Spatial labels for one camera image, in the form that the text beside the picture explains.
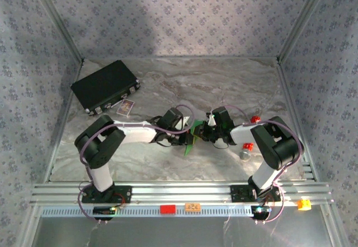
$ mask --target wall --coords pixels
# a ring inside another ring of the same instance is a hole
[[[39,0],[0,0],[0,18],[0,246],[13,246],[79,64]]]
[[[358,246],[358,0],[321,0],[284,64],[320,178]]]
[[[305,0],[53,0],[84,58],[276,56]]]

